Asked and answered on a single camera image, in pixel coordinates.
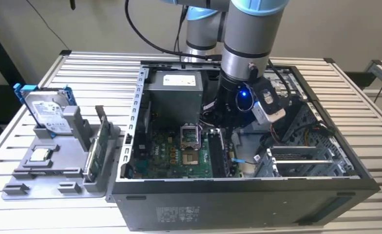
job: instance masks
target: motherboard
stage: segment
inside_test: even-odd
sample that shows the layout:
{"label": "motherboard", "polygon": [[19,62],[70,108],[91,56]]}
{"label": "motherboard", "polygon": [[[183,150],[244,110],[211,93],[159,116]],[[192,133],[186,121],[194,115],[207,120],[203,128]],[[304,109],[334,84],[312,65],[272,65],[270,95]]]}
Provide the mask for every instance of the motherboard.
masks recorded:
{"label": "motherboard", "polygon": [[[199,148],[183,148],[183,140],[200,142]],[[228,177],[238,175],[238,167],[231,164],[228,156],[232,155],[232,146],[219,148],[219,154],[210,154],[212,144],[208,141],[208,134],[190,136],[184,133],[182,139],[178,132],[156,132],[151,134],[151,146],[146,159],[135,160],[134,178],[160,179],[160,178],[212,178],[212,168],[216,167],[218,157],[220,169]]]}

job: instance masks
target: electrical cord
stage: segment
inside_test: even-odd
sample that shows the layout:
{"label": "electrical cord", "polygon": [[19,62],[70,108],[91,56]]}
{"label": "electrical cord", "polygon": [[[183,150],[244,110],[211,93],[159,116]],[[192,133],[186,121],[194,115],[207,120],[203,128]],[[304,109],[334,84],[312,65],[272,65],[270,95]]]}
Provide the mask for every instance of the electrical cord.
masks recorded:
{"label": "electrical cord", "polygon": [[172,45],[172,51],[175,50],[179,52],[179,34],[180,34],[180,29],[182,29],[182,24],[184,21],[184,16],[188,11],[188,6],[182,5],[182,10],[180,10],[180,16],[179,16],[179,23],[178,23],[178,31],[176,31],[176,37],[175,37],[175,43]]}
{"label": "electrical cord", "polygon": [[307,146],[307,132],[308,132],[308,129],[306,128],[303,131],[303,145],[304,146]]}
{"label": "electrical cord", "polygon": [[202,119],[199,119],[199,122],[200,122],[200,123],[203,123],[204,125],[207,125],[208,127],[214,127],[214,125],[212,125],[212,124],[210,124],[210,123],[204,122]]}
{"label": "electrical cord", "polygon": [[242,159],[236,159],[236,158],[231,158],[231,162],[236,162],[236,163],[246,163],[246,164],[251,164],[251,165],[256,165],[258,163],[254,162],[247,162]]}
{"label": "electrical cord", "polygon": [[375,98],[374,98],[374,101],[372,101],[374,103],[375,103],[375,101],[376,101],[378,98],[379,98],[380,92],[382,92],[382,87],[380,87],[380,90],[379,90],[378,94],[375,95]]}
{"label": "electrical cord", "polygon": [[43,21],[49,31],[54,34],[55,38],[58,38],[58,40],[62,42],[65,48],[69,50],[69,47],[66,46],[65,42],[62,41],[61,37],[57,35],[57,33],[51,30],[51,28],[49,27],[43,17],[41,16],[39,12],[37,11],[37,9],[34,8],[34,6],[31,5],[29,0],[25,0],[27,2],[27,4],[30,5],[30,7],[33,8],[34,12],[37,13],[37,15],[39,16],[41,20]]}
{"label": "electrical cord", "polygon": [[275,141],[276,144],[283,144],[283,142],[280,141],[275,131],[274,131],[274,127],[272,124],[270,124],[270,135],[272,137],[272,140]]}
{"label": "electrical cord", "polygon": [[288,84],[287,84],[286,80],[283,79],[282,75],[279,74],[278,70],[275,69],[275,67],[274,67],[274,65],[272,65],[270,60],[267,60],[267,64],[268,64],[272,72],[275,73],[276,77],[279,78],[279,80],[280,80],[280,82],[282,82],[282,84],[284,86],[284,89],[286,89],[286,92],[287,92],[287,100],[290,101],[291,97],[292,97],[292,94],[290,92]]}
{"label": "electrical cord", "polygon": [[139,33],[138,29],[135,28],[135,26],[134,26],[134,24],[131,22],[130,14],[128,14],[128,0],[124,0],[124,15],[126,15],[127,23],[128,23],[132,31],[135,32],[136,36],[146,42],[147,45],[150,45],[158,51],[160,51],[160,52],[163,52],[166,54],[170,54],[170,55],[175,55],[175,56],[192,57],[192,58],[196,58],[196,59],[211,60],[211,61],[219,61],[220,60],[220,55],[200,56],[200,55],[186,54],[186,53],[180,53],[180,52],[174,52],[174,51],[166,50],[166,49],[158,47],[155,44],[152,44],[143,37],[143,35]]}
{"label": "electrical cord", "polygon": [[318,125],[319,123],[323,124],[323,121],[322,121],[322,122],[320,122],[320,121],[315,121],[315,122],[312,122],[312,123],[307,123],[307,124],[304,124],[304,125],[300,125],[298,128],[294,129],[294,131],[292,131],[292,133],[290,134],[290,136],[292,136],[294,133],[295,133],[296,131],[299,131],[300,129],[307,128],[307,127],[311,127],[311,126],[315,126],[315,125]]}

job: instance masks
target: blue drive bracket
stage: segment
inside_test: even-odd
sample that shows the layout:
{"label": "blue drive bracket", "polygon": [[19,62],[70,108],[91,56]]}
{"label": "blue drive bracket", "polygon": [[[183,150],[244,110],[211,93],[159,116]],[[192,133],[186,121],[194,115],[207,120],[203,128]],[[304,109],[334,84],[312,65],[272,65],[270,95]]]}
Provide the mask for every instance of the blue drive bracket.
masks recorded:
{"label": "blue drive bracket", "polygon": [[31,117],[34,119],[35,127],[41,128],[41,124],[39,124],[39,122],[37,121],[37,119],[34,117],[34,114],[33,114],[33,112],[31,112],[31,110],[30,110],[30,108],[27,106],[27,103],[26,103],[25,97],[23,97],[25,92],[30,92],[30,91],[37,90],[37,86],[35,85],[25,85],[22,87],[22,85],[19,83],[15,83],[13,85],[13,89],[14,89],[14,95],[17,96],[17,99],[19,100],[21,104],[26,106],[26,109],[27,109],[27,111],[29,111],[29,113],[30,113],[30,115],[31,115]]}
{"label": "blue drive bracket", "polygon": [[26,101],[25,101],[26,93],[30,93],[31,91],[38,90],[37,85],[27,85],[27,84],[26,84],[25,86],[22,86],[19,83],[15,83],[15,84],[13,85],[13,89],[14,89],[14,95],[15,95],[15,97],[18,98],[18,101],[21,102],[22,105],[26,106],[26,109],[27,109],[27,111],[29,111],[29,113],[30,113],[30,115],[31,115],[31,117],[33,117],[33,119],[34,119],[35,128],[38,128],[38,129],[45,129],[45,130],[49,132],[50,138],[54,138],[55,133],[50,132],[46,128],[42,128],[42,127],[41,127],[41,124],[39,124],[39,122],[37,121],[37,119],[35,119],[35,117],[34,117],[34,114],[33,114],[33,112],[31,112],[31,110],[30,110],[30,108],[29,108],[29,105],[27,105],[27,103],[26,103]]}
{"label": "blue drive bracket", "polygon": [[70,87],[67,87],[67,85],[63,87],[63,92],[65,92],[66,97],[67,97],[69,105],[77,106],[73,90]]}

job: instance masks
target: aluminum table surface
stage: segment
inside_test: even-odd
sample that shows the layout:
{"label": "aluminum table surface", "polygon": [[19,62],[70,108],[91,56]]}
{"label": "aluminum table surface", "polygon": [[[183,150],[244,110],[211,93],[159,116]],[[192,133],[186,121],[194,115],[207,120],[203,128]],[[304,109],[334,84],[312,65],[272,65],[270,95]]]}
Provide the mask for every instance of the aluminum table surface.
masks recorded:
{"label": "aluminum table surface", "polygon": [[[71,52],[69,56],[57,58],[39,86],[62,87],[67,84],[73,88],[82,117],[98,123],[94,105],[103,105],[108,120],[123,129],[140,60],[176,60],[176,57]],[[296,66],[382,188],[382,112],[334,63],[320,58],[271,60],[278,65]],[[34,121],[21,108],[0,136],[0,195],[33,140],[33,126]],[[0,234],[57,232],[119,234],[128,230],[116,206],[106,203],[103,198],[3,201],[0,196]],[[171,233],[382,233],[382,190],[323,227]]]}

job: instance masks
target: blue connector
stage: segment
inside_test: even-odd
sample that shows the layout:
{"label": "blue connector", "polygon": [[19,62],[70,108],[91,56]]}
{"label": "blue connector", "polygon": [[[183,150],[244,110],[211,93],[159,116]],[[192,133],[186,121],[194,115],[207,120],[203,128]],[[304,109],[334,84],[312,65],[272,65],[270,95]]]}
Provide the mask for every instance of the blue connector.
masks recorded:
{"label": "blue connector", "polygon": [[236,159],[236,158],[231,158],[231,162],[246,163],[246,161]]}
{"label": "blue connector", "polygon": [[21,89],[21,91],[22,92],[31,92],[31,91],[35,91],[37,90],[37,85],[30,85],[30,84],[26,84],[23,87],[22,87],[22,89]]}

